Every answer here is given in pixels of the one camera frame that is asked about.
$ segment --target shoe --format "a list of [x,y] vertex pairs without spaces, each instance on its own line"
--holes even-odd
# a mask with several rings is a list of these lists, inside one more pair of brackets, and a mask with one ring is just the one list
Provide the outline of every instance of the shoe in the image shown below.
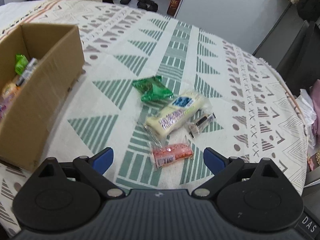
[[102,2],[114,3],[113,0],[102,0]]
[[142,2],[144,2],[146,4],[152,4],[153,3],[152,0],[138,0],[138,1],[142,1]]
[[124,5],[127,5],[131,0],[121,0],[120,3],[121,4],[124,4]]
[[139,2],[137,3],[137,7],[138,7],[139,9],[148,10],[148,5],[147,5],[145,2],[143,2],[143,1],[139,1]]
[[148,7],[147,11],[157,12],[158,11],[158,5],[155,2],[152,2],[152,4]]

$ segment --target green snack package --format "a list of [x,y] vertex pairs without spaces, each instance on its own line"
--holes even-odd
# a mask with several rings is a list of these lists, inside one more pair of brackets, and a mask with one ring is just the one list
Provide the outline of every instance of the green snack package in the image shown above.
[[161,80],[162,76],[152,76],[134,80],[132,85],[143,94],[142,102],[172,98],[173,93],[161,83]]
[[14,71],[18,74],[18,75],[22,75],[24,69],[26,68],[28,64],[28,60],[25,57],[25,55],[22,54],[16,54],[16,65],[14,67]]

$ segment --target patterned bedsheet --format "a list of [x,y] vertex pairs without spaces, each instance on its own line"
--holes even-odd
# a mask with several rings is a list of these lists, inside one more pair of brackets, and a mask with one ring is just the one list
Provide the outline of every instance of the patterned bedsheet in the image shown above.
[[[301,194],[307,166],[304,120],[290,91],[263,60],[187,23],[120,5],[48,0],[3,30],[0,41],[23,22],[77,24],[86,74],[65,102],[43,158],[61,162],[92,156],[106,146],[115,152],[105,177],[130,188],[193,190],[213,174],[203,150],[247,162],[271,158]],[[163,105],[143,104],[132,80],[160,74],[175,95],[195,89],[209,98],[217,116],[195,140],[193,159],[155,171],[140,122]],[[168,137],[178,142],[186,131]],[[12,200],[30,174],[0,164],[0,222],[9,234],[20,229]]]

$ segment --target small cardboard box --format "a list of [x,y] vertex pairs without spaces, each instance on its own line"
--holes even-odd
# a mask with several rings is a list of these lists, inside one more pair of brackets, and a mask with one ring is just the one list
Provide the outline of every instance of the small cardboard box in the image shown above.
[[38,59],[0,122],[0,158],[33,171],[84,64],[79,29],[74,25],[23,24],[0,42],[0,91],[15,76],[15,55]]

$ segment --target plastic wrapper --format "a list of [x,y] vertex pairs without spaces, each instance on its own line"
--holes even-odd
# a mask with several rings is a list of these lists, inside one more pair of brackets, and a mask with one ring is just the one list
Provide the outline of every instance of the plastic wrapper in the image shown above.
[[214,113],[207,114],[204,113],[200,116],[200,118],[194,120],[193,122],[188,123],[188,130],[189,134],[192,138],[199,135],[204,128],[207,127],[207,125],[211,122],[213,122],[216,119],[216,116]]
[[134,80],[132,85],[143,95],[142,102],[158,101],[173,97],[172,91],[166,88],[162,83],[162,76],[152,76],[139,80]]
[[27,68],[16,82],[16,86],[20,87],[25,81],[28,81],[32,76],[34,70],[37,68],[37,65],[38,60],[36,58],[32,58],[28,63]]
[[193,150],[187,138],[182,143],[170,144],[163,147],[150,142],[149,147],[150,159],[157,169],[176,161],[193,157]]
[[195,90],[189,90],[161,109],[157,115],[148,117],[144,127],[160,142],[174,130],[183,126],[199,109],[212,108],[209,100]]
[[5,117],[6,112],[10,109],[13,99],[17,96],[19,88],[10,82],[6,84],[0,96],[0,122]]
[[28,64],[28,60],[25,55],[16,54],[16,65],[14,67],[14,71],[21,75]]

